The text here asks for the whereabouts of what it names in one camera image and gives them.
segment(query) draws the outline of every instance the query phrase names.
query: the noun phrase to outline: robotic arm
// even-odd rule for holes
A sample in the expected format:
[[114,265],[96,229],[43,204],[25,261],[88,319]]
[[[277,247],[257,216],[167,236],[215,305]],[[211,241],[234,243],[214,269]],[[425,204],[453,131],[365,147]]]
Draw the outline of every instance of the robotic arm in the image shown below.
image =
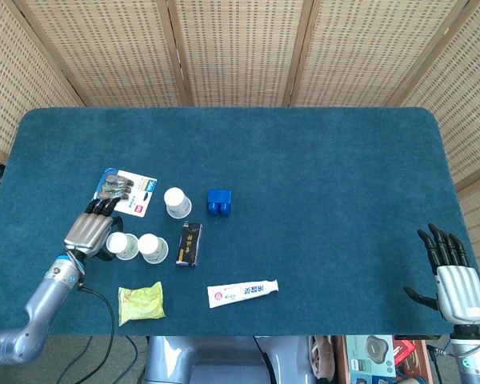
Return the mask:
[[452,352],[433,348],[436,354],[456,359],[463,384],[480,383],[480,278],[470,267],[462,242],[433,224],[429,229],[434,240],[423,230],[423,240],[436,281],[436,298],[421,296],[409,286],[405,292],[417,303],[439,310],[454,326],[450,334]]
[[86,260],[93,256],[103,260],[113,258],[102,247],[113,226],[122,230],[121,218],[110,216],[119,201],[120,198],[93,200],[77,218],[64,240],[66,254],[55,259],[25,306],[28,324],[20,330],[0,332],[1,365],[35,360],[67,296],[75,285],[83,283]]

